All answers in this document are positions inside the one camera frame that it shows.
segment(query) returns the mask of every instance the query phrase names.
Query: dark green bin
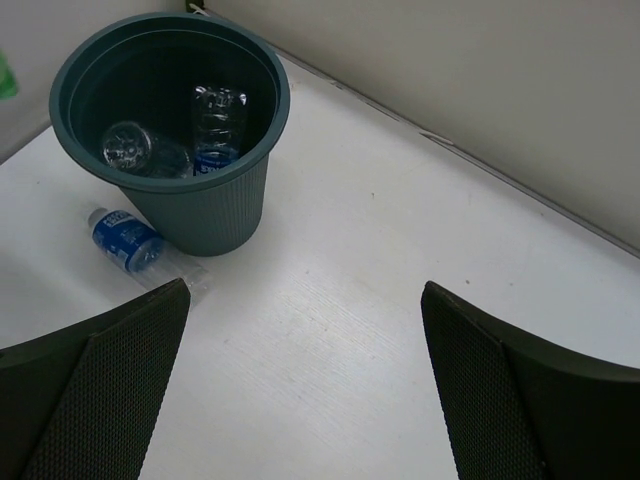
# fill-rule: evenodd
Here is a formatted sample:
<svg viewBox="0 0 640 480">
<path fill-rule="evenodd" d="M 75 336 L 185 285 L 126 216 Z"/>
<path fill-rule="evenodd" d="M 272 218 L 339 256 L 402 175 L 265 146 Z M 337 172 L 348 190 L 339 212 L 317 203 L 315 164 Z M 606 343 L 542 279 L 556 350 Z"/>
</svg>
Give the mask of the dark green bin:
<svg viewBox="0 0 640 480">
<path fill-rule="evenodd" d="M 119 172 L 100 159 L 100 137 L 134 120 L 191 146 L 191 89 L 239 88 L 249 98 L 241 158 L 215 173 L 179 180 Z M 228 22 L 190 14 L 147 14 L 98 32 L 65 62 L 49 111 L 65 151 L 117 185 L 170 242 L 191 255 L 221 255 L 260 223 L 269 153 L 289 115 L 289 83 L 273 51 Z"/>
</svg>

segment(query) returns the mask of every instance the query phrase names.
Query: bucket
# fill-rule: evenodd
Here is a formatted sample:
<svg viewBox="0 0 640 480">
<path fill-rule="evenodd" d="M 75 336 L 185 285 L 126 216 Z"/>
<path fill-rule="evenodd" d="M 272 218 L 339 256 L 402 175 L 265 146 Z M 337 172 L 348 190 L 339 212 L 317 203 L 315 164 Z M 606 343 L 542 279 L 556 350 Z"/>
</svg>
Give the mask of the bucket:
<svg viewBox="0 0 640 480">
<path fill-rule="evenodd" d="M 184 179 L 147 178 L 100 160 L 102 134 L 132 120 L 192 146 L 191 94 L 199 83 L 249 99 L 240 158 Z M 274 52 L 231 23 L 192 14 L 146 14 L 115 23 L 73 52 L 49 98 L 51 123 L 82 168 L 120 187 L 168 241 L 190 255 L 242 245 L 262 217 L 269 153 L 289 115 L 289 83 Z"/>
</svg>

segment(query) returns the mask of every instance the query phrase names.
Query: white surface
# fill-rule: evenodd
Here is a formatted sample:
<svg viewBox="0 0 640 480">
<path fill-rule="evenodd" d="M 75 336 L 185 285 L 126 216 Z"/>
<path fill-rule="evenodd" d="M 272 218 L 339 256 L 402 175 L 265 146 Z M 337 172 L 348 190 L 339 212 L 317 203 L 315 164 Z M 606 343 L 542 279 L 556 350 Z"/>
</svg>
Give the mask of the white surface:
<svg viewBox="0 0 640 480">
<path fill-rule="evenodd" d="M 640 3 L 206 0 L 640 248 Z"/>
<path fill-rule="evenodd" d="M 640 262 L 289 64 L 264 218 L 203 260 L 144 479 L 453 479 L 419 300 L 436 280 L 640 367 Z M 130 208 L 47 130 L 0 167 L 0 346 L 140 293 L 85 234 Z"/>
<path fill-rule="evenodd" d="M 138 13 L 184 11 L 182 0 L 0 1 L 0 49 L 20 94 L 0 102 L 0 163 L 49 124 L 49 90 L 69 54 L 110 23 Z"/>
</svg>

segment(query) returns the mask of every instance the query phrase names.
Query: white table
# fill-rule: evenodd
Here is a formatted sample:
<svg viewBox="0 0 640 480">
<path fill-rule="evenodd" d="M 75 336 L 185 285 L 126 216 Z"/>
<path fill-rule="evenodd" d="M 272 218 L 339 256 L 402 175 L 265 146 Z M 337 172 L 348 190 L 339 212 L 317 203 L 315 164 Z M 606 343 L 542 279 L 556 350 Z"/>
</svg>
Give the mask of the white table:
<svg viewBox="0 0 640 480">
<path fill-rule="evenodd" d="M 287 63 L 264 218 L 203 260 L 144 479 L 453 479 L 419 309 L 433 279 L 640 367 L 640 261 Z M 51 129 L 0 167 L 0 347 L 141 293 L 84 230 L 131 209 Z"/>
</svg>

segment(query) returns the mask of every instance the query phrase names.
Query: tabletop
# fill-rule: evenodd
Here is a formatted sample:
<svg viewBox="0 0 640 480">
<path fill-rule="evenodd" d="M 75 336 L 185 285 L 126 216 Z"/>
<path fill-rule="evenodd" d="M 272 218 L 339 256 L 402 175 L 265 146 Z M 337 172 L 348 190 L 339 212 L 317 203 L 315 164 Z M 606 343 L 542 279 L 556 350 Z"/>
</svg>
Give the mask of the tabletop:
<svg viewBox="0 0 640 480">
<path fill-rule="evenodd" d="M 510 323 L 640 367 L 640 261 L 285 62 L 292 106 L 264 216 L 199 260 L 143 479 L 456 478 L 420 295 L 435 280 Z M 51 129 L 0 167 L 0 348 L 142 293 L 86 231 L 135 212 Z"/>
</svg>

